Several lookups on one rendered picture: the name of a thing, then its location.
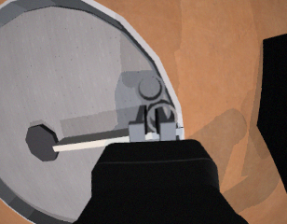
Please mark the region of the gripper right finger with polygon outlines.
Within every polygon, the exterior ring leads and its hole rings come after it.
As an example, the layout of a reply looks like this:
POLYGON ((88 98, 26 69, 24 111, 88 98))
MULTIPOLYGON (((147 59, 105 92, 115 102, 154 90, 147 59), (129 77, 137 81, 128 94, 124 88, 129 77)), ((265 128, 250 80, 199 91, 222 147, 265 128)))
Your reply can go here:
POLYGON ((162 106, 155 109, 155 123, 159 141, 176 140, 176 122, 167 118, 162 106))

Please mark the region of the grey round turntable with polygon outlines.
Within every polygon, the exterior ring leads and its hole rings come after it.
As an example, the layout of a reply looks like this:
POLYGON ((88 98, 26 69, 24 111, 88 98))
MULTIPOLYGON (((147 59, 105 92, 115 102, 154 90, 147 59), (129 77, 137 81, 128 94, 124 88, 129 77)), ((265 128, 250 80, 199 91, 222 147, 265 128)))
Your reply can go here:
POLYGON ((135 93, 145 74, 162 78, 185 140, 161 60, 122 16, 94 0, 1 4, 0 199, 34 224, 73 224, 103 150, 129 142, 129 122, 150 105, 135 93))

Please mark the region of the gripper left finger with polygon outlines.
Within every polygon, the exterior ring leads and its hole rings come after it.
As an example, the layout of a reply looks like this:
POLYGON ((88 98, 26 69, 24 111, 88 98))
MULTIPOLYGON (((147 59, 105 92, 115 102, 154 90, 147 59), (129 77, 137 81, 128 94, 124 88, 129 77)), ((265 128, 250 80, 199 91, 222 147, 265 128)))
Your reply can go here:
POLYGON ((128 128, 130 142, 145 142, 145 135, 147 134, 146 105, 139 106, 136 120, 130 121, 128 128))

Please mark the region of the dark grey metal sleeve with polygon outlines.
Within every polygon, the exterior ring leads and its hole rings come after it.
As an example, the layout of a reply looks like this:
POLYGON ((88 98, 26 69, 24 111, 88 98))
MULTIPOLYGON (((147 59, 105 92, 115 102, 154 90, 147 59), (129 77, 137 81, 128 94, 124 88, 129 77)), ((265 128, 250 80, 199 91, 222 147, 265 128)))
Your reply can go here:
POLYGON ((160 99, 158 102, 154 104, 150 104, 147 108, 147 124, 150 127, 150 129, 152 129, 154 132, 157 132, 156 123, 154 120, 151 119, 150 116, 151 116, 151 113, 154 111, 154 109, 161 107, 161 106, 168 107, 171 110, 171 115, 168 119, 174 119, 176 124, 178 121, 178 114, 175 108, 168 101, 160 99))
POLYGON ((137 97, 144 103, 147 103, 147 104, 154 104, 156 102, 158 102, 164 95, 164 92, 165 92, 165 84, 162 80, 162 78, 160 78, 158 75, 155 75, 155 74, 145 74, 143 76, 141 76, 137 82, 136 82, 136 85, 135 85, 135 93, 137 95, 137 97), (158 82, 160 83, 160 90, 159 90, 159 93, 154 96, 154 97, 146 97, 144 96, 141 91, 140 91, 140 82, 143 80, 143 78, 145 77, 155 77, 158 82))

